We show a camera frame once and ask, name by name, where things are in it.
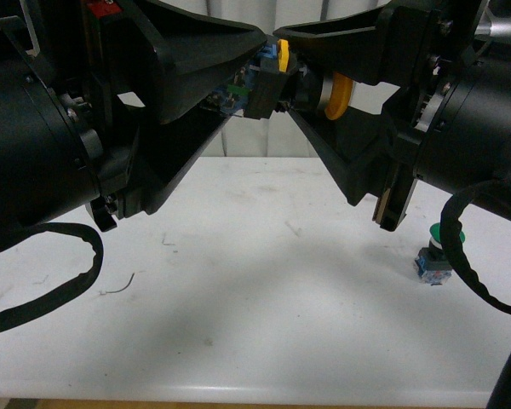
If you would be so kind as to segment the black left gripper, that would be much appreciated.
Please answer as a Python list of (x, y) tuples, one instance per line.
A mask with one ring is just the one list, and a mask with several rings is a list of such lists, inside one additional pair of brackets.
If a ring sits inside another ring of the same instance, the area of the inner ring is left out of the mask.
[(160, 1), (9, 2), (9, 231), (157, 212), (227, 122), (187, 112), (266, 41)]

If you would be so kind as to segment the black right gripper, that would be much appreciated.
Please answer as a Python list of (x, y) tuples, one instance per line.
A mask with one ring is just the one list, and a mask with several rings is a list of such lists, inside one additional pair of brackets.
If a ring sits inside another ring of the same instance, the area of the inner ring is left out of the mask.
[(382, 114), (349, 107), (337, 120), (289, 110), (352, 205), (380, 197), (374, 219), (394, 231), (405, 217), (417, 161), (447, 95), (473, 65), (483, 1), (391, 1), (382, 9), (283, 26), (274, 35), (308, 64), (369, 85), (399, 86)]

